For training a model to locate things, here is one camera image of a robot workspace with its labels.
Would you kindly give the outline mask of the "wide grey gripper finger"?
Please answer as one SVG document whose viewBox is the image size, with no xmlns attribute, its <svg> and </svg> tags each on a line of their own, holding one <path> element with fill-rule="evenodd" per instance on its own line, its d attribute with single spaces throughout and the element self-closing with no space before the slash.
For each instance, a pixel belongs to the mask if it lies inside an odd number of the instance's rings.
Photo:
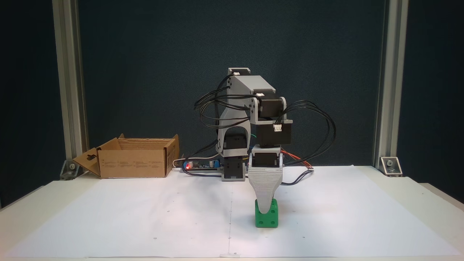
<svg viewBox="0 0 464 261">
<path fill-rule="evenodd" d="M 249 167 L 249 182 L 254 189 L 259 212 L 269 212 L 274 193 L 283 181 L 283 167 Z"/>
</svg>

